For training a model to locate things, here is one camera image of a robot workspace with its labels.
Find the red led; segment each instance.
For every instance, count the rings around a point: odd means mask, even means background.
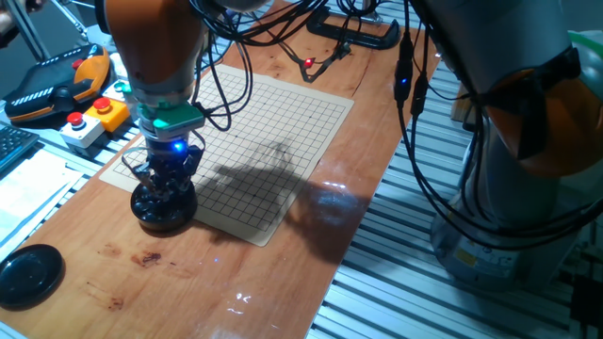
[[[312,67],[312,65],[314,65],[314,58],[313,57],[308,57],[303,62],[303,67],[305,67],[305,68],[310,68],[310,67]]]

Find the red button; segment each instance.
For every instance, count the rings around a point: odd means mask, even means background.
[[[80,112],[74,112],[67,116],[67,122],[74,127],[77,127],[84,122],[84,115]]]
[[[111,101],[108,100],[107,98],[96,99],[93,106],[94,106],[94,108],[99,109],[99,110],[105,109],[105,108],[111,106]]]
[[[84,62],[84,60],[82,60],[82,59],[78,59],[78,60],[74,61],[72,64],[72,68],[77,71],[77,69],[80,66],[82,66],[82,62]]]

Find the orange handheld controller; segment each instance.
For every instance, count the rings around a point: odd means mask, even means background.
[[[110,75],[108,52],[100,45],[78,47],[32,67],[9,93],[5,111],[14,122],[71,112],[76,103],[100,95]]]

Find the black puck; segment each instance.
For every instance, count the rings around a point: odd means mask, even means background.
[[[64,275],[65,263],[54,247],[39,244],[17,250],[0,264],[0,306],[36,306],[57,290]]]

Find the wooden table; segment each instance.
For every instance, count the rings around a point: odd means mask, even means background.
[[[386,29],[363,25],[373,34]],[[334,47],[305,29],[287,42],[317,59]],[[240,67],[234,52],[224,63]],[[62,285],[33,309],[0,311],[2,321],[29,338],[303,338],[400,139],[392,92],[398,48],[352,46],[314,84],[302,82],[278,46],[250,53],[255,73],[354,101],[268,245],[197,221],[179,235],[150,236],[130,211],[130,193],[97,174],[25,243],[60,250]],[[436,63],[430,56],[431,73]]]

